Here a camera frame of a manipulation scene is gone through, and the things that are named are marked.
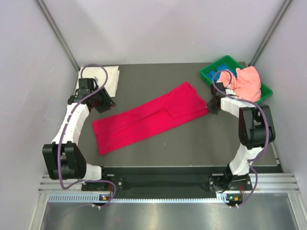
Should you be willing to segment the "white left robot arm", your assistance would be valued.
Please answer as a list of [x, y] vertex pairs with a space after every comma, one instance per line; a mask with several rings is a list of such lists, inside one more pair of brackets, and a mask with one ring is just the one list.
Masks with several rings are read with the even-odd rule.
[[104, 80], [101, 86], [94, 78], [80, 78], [79, 88], [68, 99], [67, 111], [50, 144], [42, 148], [47, 172], [52, 180], [58, 180], [63, 190], [77, 183], [92, 183], [98, 190], [107, 188], [109, 179], [101, 166], [88, 164], [78, 143], [83, 125], [92, 109], [104, 112], [115, 106], [109, 97]]

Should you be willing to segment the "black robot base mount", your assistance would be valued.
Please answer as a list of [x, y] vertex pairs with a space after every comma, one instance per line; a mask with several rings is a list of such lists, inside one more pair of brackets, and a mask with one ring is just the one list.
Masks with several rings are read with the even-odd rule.
[[226, 184], [222, 176], [190, 175], [114, 175], [107, 177], [116, 186], [117, 199], [194, 199], [215, 198], [216, 193], [251, 190], [239, 181]]

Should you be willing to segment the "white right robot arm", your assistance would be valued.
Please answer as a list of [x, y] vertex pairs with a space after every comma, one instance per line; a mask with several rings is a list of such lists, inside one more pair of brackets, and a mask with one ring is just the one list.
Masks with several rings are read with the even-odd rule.
[[221, 82], [211, 85], [211, 94], [213, 97], [207, 104], [210, 113], [224, 111], [238, 118], [240, 145], [223, 176], [209, 178], [210, 188], [219, 193], [241, 185], [251, 189], [248, 174], [252, 164], [264, 154], [268, 144], [276, 137], [271, 109], [266, 104], [259, 105], [227, 93]]

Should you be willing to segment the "red t-shirt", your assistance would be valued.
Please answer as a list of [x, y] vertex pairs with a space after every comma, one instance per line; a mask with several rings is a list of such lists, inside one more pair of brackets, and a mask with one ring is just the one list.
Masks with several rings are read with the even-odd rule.
[[126, 112], [92, 122], [98, 154], [148, 139], [208, 114], [206, 102], [185, 82]]

